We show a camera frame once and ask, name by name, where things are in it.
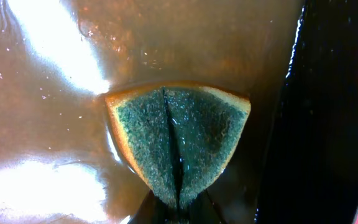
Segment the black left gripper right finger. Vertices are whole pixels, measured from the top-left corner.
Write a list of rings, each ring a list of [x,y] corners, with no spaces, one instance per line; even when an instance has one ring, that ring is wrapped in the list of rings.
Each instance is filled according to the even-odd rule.
[[[183,189],[180,192],[180,223],[224,224],[207,190],[197,195]]]

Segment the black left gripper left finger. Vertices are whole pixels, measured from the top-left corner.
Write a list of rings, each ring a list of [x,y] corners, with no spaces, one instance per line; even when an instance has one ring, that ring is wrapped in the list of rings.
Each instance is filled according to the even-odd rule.
[[[164,224],[176,219],[176,212],[150,190],[128,224]]]

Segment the green yellow sponge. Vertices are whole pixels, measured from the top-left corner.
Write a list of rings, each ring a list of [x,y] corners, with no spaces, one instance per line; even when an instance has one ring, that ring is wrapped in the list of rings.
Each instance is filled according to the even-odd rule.
[[[198,83],[147,85],[105,98],[120,153],[156,197],[186,210],[231,160],[250,100]]]

